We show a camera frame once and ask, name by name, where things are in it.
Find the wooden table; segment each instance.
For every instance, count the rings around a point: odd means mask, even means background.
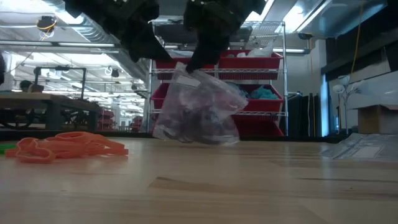
[[[328,144],[206,147],[118,139],[128,157],[0,157],[0,223],[396,224],[398,163],[322,159]]]
[[[101,108],[93,103],[73,100],[66,96],[43,93],[3,93],[0,94],[0,109],[46,109],[47,130],[61,129],[61,110],[78,109],[89,112],[88,126],[95,131]]]

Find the clear plastic bag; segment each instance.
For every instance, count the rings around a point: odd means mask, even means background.
[[[203,72],[188,74],[178,63],[153,135],[203,144],[234,144],[239,133],[231,118],[248,101],[227,83]]]

